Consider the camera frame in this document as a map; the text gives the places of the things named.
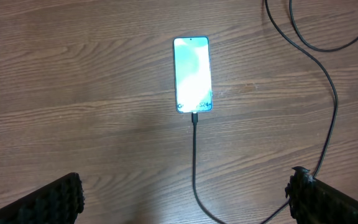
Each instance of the wooden surface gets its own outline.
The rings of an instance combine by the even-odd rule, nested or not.
[[[270,0],[297,43],[287,1]],[[294,1],[305,38],[358,35],[358,0]],[[199,116],[198,191],[228,223],[285,202],[293,166],[314,169],[333,112],[329,83],[284,41],[262,1],[0,0],[0,207],[69,173],[83,223],[213,223],[191,190],[191,118],[175,110],[172,40],[208,35],[214,110]],[[358,42],[310,51],[339,114],[318,178],[358,200]],[[284,210],[272,223],[295,223]]]

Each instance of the phone frame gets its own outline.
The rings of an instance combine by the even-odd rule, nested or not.
[[[178,110],[178,92],[177,92],[177,70],[176,70],[176,61],[175,61],[175,40],[179,39],[179,38],[197,38],[197,37],[205,37],[208,43],[208,60],[209,60],[209,72],[210,72],[210,76],[211,76],[211,109],[209,110],[204,110],[204,111],[189,111],[189,112],[182,112]],[[190,36],[190,37],[175,37],[172,40],[172,51],[173,51],[173,75],[174,75],[174,79],[175,79],[175,108],[177,110],[178,113],[200,113],[200,112],[209,112],[214,108],[214,104],[213,104],[213,91],[212,91],[212,68],[211,68],[211,49],[209,47],[209,38],[206,35],[198,35],[198,36]]]

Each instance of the smartphone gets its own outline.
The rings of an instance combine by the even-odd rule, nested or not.
[[[173,40],[175,92],[179,113],[212,110],[211,61],[207,37]]]

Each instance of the wooden table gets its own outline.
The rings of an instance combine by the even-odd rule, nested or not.
[[[269,6],[300,43],[287,1]],[[358,35],[358,0],[293,7],[318,47]],[[179,35],[211,42],[214,110],[199,115],[197,136],[201,200],[228,223],[259,223],[285,202],[291,167],[317,163],[333,97],[261,0],[0,0],[0,207],[78,172],[86,205],[76,224],[213,223],[191,189],[191,117],[175,110]],[[309,51],[339,94],[318,178],[358,200],[358,42]],[[272,223],[295,221],[287,208]]]

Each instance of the looped black cable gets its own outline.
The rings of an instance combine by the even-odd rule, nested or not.
[[[329,126],[328,129],[328,133],[327,133],[327,138],[325,140],[324,146],[323,146],[323,150],[321,151],[321,155],[320,158],[318,160],[316,169],[313,172],[313,177],[316,177],[318,172],[320,171],[320,168],[323,164],[326,152],[327,152],[327,148],[329,145],[329,140],[331,139],[331,136],[333,135],[333,131],[334,131],[334,125],[335,125],[335,120],[336,120],[336,115],[337,115],[337,111],[338,111],[338,95],[334,86],[333,81],[331,80],[331,77],[329,76],[327,70],[324,68],[324,66],[315,58],[313,57],[311,54],[309,54],[305,49],[301,48],[299,45],[297,45],[296,43],[294,43],[291,39],[289,39],[282,31],[281,29],[278,27],[278,25],[275,23],[275,21],[273,20],[273,17],[270,13],[269,10],[269,5],[267,4],[267,0],[265,1],[265,6],[266,6],[266,11],[267,11],[267,15],[270,19],[270,21],[272,22],[274,28],[276,28],[276,30],[278,31],[278,33],[281,34],[281,36],[288,41],[292,46],[294,46],[295,48],[297,48],[298,50],[300,50],[302,53],[304,53],[306,56],[308,56],[310,59],[312,59],[314,62],[317,63],[317,65],[322,69],[322,71],[324,72],[324,74],[326,75],[329,84],[331,85],[331,88],[333,90],[334,93],[334,111],[333,111],[333,117],[331,119],[331,124]],[[293,18],[293,12],[292,12],[292,0],[290,0],[290,15],[291,15],[291,21],[293,24],[293,27],[295,29],[296,34],[298,34],[298,37],[301,39],[301,41],[309,48],[319,51],[319,52],[334,52],[337,50],[341,50],[344,49],[350,45],[352,45],[354,42],[358,41],[358,37],[354,40],[352,40],[351,42],[349,42],[346,45],[343,45],[342,47],[338,47],[335,49],[319,49],[317,47],[312,46],[311,44],[307,43],[307,41],[302,37],[302,35],[300,34],[295,20]],[[197,127],[197,122],[198,122],[198,115],[196,113],[192,114],[192,122],[193,122],[193,192],[195,195],[195,199],[197,201],[197,204],[200,206],[200,208],[202,209],[202,211],[209,216],[212,220],[216,221],[217,223],[220,224],[226,224],[224,221],[218,219],[217,217],[215,217],[210,211],[208,211],[207,208],[205,208],[205,206],[201,203],[200,199],[198,198],[198,194],[197,194],[197,190],[196,190],[196,127]],[[280,208],[278,208],[275,212],[273,212],[271,214],[271,216],[267,217],[264,221],[262,221],[260,224],[266,224],[268,223],[271,219],[273,219],[276,215],[278,215],[282,210],[284,210],[284,208],[286,208],[289,204],[289,201],[285,202]]]
[[[337,48],[334,48],[334,49],[320,49],[320,48],[318,48],[318,47],[315,47],[315,46],[309,44],[309,43],[305,40],[305,38],[303,38],[303,36],[301,35],[301,33],[300,33],[299,29],[298,29],[298,26],[296,26],[295,19],[294,19],[294,17],[293,17],[292,0],[290,0],[290,16],[291,16],[291,23],[292,23],[293,29],[295,30],[295,32],[296,32],[296,34],[298,35],[299,39],[301,39],[301,41],[302,41],[308,48],[313,49],[313,50],[315,50],[315,51],[318,51],[318,52],[335,52],[335,51],[338,51],[338,50],[342,50],[342,49],[344,49],[344,48],[346,48],[346,47],[348,47],[348,46],[354,44],[356,41],[358,41],[358,36],[357,36],[354,40],[350,41],[349,43],[347,43],[347,44],[345,44],[345,45],[343,45],[343,46],[341,46],[341,47],[337,47]]]

